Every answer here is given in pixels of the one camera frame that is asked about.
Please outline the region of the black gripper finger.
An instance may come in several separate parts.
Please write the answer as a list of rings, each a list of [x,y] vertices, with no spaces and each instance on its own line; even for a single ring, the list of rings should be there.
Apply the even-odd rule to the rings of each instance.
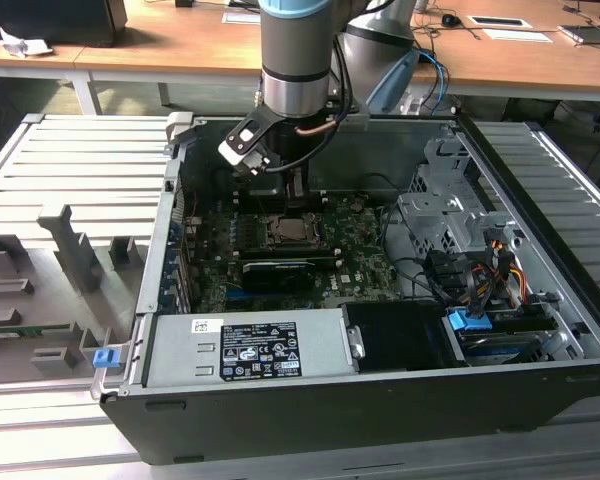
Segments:
[[[288,206],[304,206],[309,198],[307,168],[296,167],[286,174],[286,197]]]

